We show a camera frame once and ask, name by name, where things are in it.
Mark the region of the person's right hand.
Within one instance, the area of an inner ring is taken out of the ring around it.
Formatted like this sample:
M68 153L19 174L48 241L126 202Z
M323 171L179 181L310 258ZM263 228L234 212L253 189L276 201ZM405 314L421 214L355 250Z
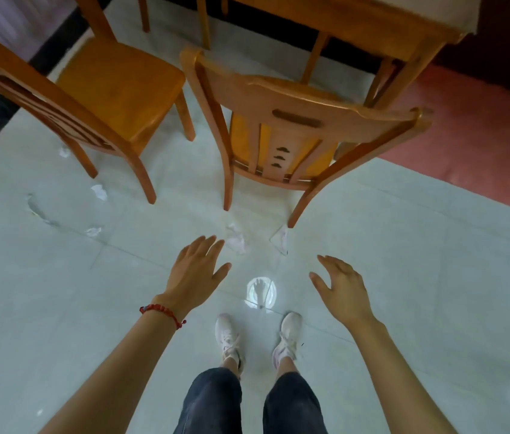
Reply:
M372 311L363 277L353 267L333 256L317 255L318 262L330 277L331 300L325 305L331 315L355 335L366 325L374 323Z

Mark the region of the person's left hand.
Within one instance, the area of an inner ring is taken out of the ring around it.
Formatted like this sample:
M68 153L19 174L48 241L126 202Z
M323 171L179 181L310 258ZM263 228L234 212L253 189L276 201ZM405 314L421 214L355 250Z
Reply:
M207 237L200 236L187 245L185 271L176 272L174 263L165 291L157 297L157 303L171 310L180 322L189 312L202 305L217 288L211 284L212 275L219 269L217 261L201 262L198 258L198 247L204 238ZM217 239L217 260L224 245L224 240Z

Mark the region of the person's right forearm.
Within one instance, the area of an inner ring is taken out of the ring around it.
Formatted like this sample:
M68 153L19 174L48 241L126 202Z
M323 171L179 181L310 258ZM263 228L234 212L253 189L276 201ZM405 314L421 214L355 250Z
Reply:
M390 434L458 434L419 381L384 324L345 323L367 366Z

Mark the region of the person's left forearm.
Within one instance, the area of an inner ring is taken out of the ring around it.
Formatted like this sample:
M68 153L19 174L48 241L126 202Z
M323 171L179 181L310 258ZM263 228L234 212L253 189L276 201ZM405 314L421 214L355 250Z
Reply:
M150 303L164 310L141 314L39 434L126 433L159 359L193 309L187 299L174 294L160 294Z

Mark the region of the large crumpled white tissue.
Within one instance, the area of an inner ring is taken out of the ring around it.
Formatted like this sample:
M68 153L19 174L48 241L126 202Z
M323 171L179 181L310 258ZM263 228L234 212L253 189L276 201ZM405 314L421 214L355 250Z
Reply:
M249 242L242 229L236 223L230 223L225 230L227 232L226 246L237 255L245 255L249 251Z

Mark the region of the person's right white sneaker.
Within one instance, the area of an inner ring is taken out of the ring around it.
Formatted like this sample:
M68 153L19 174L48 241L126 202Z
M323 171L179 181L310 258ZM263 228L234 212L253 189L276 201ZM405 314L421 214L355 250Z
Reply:
M279 343L272 352L273 366L276 370L279 370L283 358L289 357L291 360L296 360L297 343L302 324L302 315L296 312L289 312L283 318L279 332Z

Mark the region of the person's white sneaker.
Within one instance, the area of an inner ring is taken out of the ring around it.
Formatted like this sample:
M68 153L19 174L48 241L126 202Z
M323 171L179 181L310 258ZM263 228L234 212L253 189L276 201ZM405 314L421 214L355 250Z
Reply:
M279 332L279 343L272 352L273 366L276 370L279 370L283 358L289 357L291 360L296 360L297 343L302 324L302 315L296 312L289 312L283 318Z
M215 339L222 351L222 367L230 370L238 379L244 368L240 335L228 313L221 313L215 322Z

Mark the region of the clear plastic wrapper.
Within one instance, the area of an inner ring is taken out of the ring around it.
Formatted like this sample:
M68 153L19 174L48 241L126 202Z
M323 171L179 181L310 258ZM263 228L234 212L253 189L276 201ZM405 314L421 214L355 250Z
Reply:
M287 225L282 225L271 236L269 242L282 256L288 256L288 233L289 228Z

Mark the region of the person's left white sneaker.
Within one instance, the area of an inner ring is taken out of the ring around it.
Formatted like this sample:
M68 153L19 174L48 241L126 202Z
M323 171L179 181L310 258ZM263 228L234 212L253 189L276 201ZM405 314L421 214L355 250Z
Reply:
M244 368L240 335L228 313L221 313L215 322L215 339L222 351L222 367L230 370L238 379Z

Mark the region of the person's right leg dark jeans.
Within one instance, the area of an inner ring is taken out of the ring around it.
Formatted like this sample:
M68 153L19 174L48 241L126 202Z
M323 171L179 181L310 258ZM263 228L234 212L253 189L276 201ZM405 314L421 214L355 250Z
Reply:
M296 368L280 372L284 360L294 364L287 352L273 353L277 379L264 404L264 434L328 434L315 393Z

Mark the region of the person's left leg dark jeans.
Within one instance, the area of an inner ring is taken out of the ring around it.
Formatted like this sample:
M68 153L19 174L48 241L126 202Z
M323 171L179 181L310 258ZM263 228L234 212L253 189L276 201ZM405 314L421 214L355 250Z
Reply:
M242 434L242 389L224 366L201 372L189 387L173 434Z

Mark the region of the wooden chair with carved back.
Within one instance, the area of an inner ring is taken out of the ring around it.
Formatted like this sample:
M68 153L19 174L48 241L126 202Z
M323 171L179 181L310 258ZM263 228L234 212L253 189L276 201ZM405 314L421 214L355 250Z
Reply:
M198 48L184 49L180 61L221 154L223 209L230 210L235 174L303 191L289 228L328 184L432 123L423 108L376 110L293 81L232 72Z

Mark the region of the wooden chair with slatted back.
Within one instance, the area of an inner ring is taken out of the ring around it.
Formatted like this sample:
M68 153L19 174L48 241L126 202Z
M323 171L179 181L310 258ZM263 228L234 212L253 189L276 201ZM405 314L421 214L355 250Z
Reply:
M185 81L179 68L115 39L89 38L56 81L0 44L0 95L54 132L91 178L98 171L83 145L123 158L150 204L157 195L140 157L173 106L195 138Z

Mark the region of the wooden chair legs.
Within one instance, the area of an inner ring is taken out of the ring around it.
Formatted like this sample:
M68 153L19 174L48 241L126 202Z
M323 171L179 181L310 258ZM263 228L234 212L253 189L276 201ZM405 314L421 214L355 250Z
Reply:
M75 0L82 15L88 22L96 38L117 42L103 9L97 0ZM147 0L137 0L140 10L141 24L145 33L150 33L150 19Z

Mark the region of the wooden dining table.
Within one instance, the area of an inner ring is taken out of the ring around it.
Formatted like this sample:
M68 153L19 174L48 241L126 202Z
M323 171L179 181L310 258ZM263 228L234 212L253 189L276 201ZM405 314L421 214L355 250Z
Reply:
M221 0L228 15L230 0ZM364 106L384 110L447 44L472 33L420 17L376 0L233 0L318 31L300 83L307 85L331 37L381 57Z

